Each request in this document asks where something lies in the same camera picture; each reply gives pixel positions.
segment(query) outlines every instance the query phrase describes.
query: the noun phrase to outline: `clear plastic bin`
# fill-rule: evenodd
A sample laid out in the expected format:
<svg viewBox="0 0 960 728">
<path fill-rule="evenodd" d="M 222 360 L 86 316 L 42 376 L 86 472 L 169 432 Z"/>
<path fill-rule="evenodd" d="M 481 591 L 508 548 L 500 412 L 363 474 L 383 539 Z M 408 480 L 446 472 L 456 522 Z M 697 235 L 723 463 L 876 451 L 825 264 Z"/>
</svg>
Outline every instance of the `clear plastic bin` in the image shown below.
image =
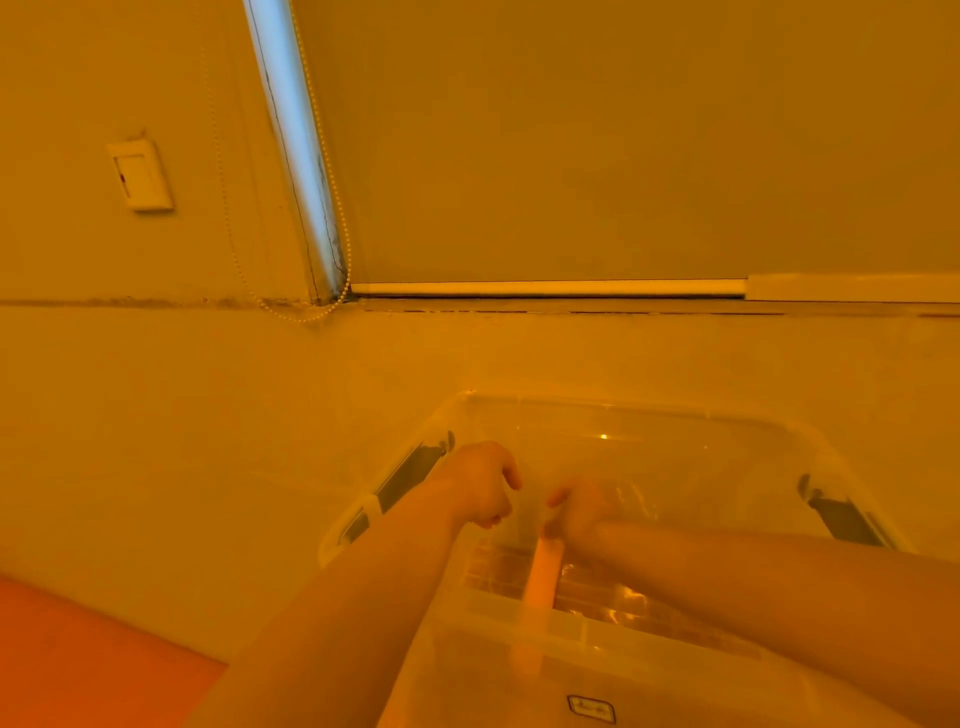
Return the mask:
<svg viewBox="0 0 960 728">
<path fill-rule="evenodd" d="M 431 417 L 384 483 L 331 529 L 321 561 L 357 538 L 456 443 L 487 439 L 515 453 L 525 487 L 512 494 L 514 514 L 492 533 L 463 531 L 382 726 L 913 725 L 756 645 L 725 648 L 723 640 L 697 643 L 676 630 L 652 634 L 569 610 L 534 610 L 517 594 L 478 588 L 469 576 L 477 548 L 531 553 L 545 492 L 573 473 L 615 482 L 637 518 L 911 550 L 837 453 L 799 425 L 467 393 Z M 535 673 L 516 669 L 518 649 L 539 656 Z"/>
</svg>

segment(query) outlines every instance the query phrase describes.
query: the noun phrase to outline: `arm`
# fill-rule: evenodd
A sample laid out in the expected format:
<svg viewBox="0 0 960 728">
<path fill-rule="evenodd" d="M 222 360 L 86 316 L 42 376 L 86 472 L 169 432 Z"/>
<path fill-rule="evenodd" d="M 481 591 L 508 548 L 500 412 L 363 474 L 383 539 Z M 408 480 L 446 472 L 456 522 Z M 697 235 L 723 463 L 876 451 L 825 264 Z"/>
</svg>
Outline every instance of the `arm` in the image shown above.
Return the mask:
<svg viewBox="0 0 960 728">
<path fill-rule="evenodd" d="M 376 725 L 467 522 L 510 514 L 513 456 L 460 448 L 340 554 L 230 665 L 189 728 Z"/>
<path fill-rule="evenodd" d="M 843 678 L 924 725 L 960 724 L 960 566 L 805 536 L 624 522 L 595 483 L 546 526 L 626 585 Z"/>
</svg>

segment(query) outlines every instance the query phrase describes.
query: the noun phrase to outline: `orange surface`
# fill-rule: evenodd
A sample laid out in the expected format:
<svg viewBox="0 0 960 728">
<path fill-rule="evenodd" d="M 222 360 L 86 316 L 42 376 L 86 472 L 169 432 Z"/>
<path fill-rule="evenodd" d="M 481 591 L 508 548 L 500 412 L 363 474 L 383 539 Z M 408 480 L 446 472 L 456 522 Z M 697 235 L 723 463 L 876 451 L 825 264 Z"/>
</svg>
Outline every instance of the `orange surface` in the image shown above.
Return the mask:
<svg viewBox="0 0 960 728">
<path fill-rule="evenodd" d="M 226 666 L 0 577 L 0 725 L 179 726 Z"/>
</svg>

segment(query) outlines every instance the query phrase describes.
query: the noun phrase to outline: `switch plate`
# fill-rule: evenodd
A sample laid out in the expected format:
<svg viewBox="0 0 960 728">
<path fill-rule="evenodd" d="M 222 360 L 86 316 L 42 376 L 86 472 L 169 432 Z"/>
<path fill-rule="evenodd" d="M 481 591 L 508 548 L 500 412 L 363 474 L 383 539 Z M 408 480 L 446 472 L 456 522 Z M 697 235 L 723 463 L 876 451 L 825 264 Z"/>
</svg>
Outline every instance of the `switch plate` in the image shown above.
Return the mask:
<svg viewBox="0 0 960 728">
<path fill-rule="evenodd" d="M 139 211 L 174 208 L 170 187 L 152 141 L 137 139 L 108 144 L 107 152 L 127 207 Z"/>
</svg>

